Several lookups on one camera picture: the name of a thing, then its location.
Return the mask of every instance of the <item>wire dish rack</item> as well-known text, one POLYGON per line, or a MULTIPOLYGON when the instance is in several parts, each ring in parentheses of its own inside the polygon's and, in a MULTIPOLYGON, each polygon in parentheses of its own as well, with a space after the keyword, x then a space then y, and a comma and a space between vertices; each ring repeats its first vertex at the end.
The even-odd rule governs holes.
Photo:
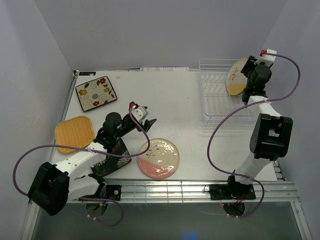
MULTIPOLYGON (((206 125, 218 125, 227 115, 244 105, 241 95, 230 95, 226 87, 228 72, 236 61, 234 59, 199 60, 203 122, 206 125)), ((254 121, 253 112, 249 108, 244 108, 231 116, 222 126, 251 125, 254 121)))

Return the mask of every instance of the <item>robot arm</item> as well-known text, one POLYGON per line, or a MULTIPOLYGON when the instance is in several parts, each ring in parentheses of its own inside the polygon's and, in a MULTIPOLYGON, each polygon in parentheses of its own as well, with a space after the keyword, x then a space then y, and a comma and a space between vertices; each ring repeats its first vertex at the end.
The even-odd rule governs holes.
MULTIPOLYGON (((157 119, 145 120, 143 124, 148 115, 147 107, 134 102, 131 102, 129 107, 132 108, 132 116, 146 132, 156 122, 157 119)), ((119 113, 109 113, 96 138, 86 147, 88 151, 80 151, 56 164, 45 162, 40 166, 28 191, 29 199, 53 216, 60 212, 68 201, 98 194, 105 186, 105 180, 94 174, 91 167, 104 161, 106 156, 91 150, 107 153, 119 143, 122 136, 136 128, 138 127, 129 114, 121 119, 119 113)))
MULTIPOLYGON (((276 54, 274 50, 267 53, 276 54)), ((210 186, 212 200, 230 199, 230 197, 243 196, 245 200, 256 199, 253 180, 261 170, 278 158, 284 157, 289 148, 293 121, 290 117, 281 116, 268 102, 266 83, 271 77, 270 67, 275 56, 264 55, 260 59, 250 56, 241 73, 247 77, 246 88, 243 90, 242 101, 245 105, 265 101, 265 103, 252 106, 258 112, 258 118, 250 139, 250 152, 242 165, 234 170, 237 174, 250 176, 250 178, 230 175, 227 185, 216 184, 210 186)))
MULTIPOLYGON (((259 101, 266 101, 266 103, 254 106, 259 116, 250 139, 251 153, 235 170, 236 173, 250 176, 253 179, 266 165, 287 154, 293 126, 292 119, 276 112, 266 97, 251 96, 248 103, 259 101)), ((235 181, 245 185, 253 182, 242 176, 235 176, 235 181)))

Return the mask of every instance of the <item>white panel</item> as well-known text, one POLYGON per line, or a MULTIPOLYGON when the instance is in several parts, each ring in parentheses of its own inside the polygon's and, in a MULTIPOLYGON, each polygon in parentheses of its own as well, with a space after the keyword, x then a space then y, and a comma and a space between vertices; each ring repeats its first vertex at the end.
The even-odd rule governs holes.
MULTIPOLYGON (((53 142, 72 72, 33 0, 0 1, 0 32, 0 239, 15 240, 29 199, 14 188, 14 164, 53 142)), ((17 181, 24 191, 50 151, 22 161, 17 181)))
POLYGON ((73 70, 257 54, 286 0, 36 0, 73 70))
MULTIPOLYGON (((290 0, 264 44, 264 48, 293 58, 301 68, 301 82, 293 96, 272 105, 293 119, 288 154, 278 162, 283 175, 295 182, 313 239, 320 238, 320 208, 316 207, 320 198, 319 26, 320 2, 290 0)), ((286 95, 296 79, 295 67, 277 58, 267 85, 268 97, 286 95)))

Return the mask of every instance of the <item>yellow woven plate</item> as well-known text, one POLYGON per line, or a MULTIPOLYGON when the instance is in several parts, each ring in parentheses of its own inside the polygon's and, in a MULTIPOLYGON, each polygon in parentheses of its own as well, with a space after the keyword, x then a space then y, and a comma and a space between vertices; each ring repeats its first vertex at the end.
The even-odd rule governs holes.
MULTIPOLYGON (((58 145, 85 148, 95 137, 91 120, 86 116, 76 116, 69 120, 60 122, 54 130, 55 141, 58 145)), ((64 154, 72 153, 76 150, 68 148, 57 148, 64 154)))

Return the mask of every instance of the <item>floral square plate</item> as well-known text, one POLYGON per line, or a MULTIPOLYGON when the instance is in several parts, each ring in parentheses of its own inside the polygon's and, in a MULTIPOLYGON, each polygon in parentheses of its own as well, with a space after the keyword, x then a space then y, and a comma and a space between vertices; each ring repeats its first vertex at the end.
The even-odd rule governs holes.
POLYGON ((82 111, 86 112, 117 100, 117 94, 107 76, 75 87, 82 111))

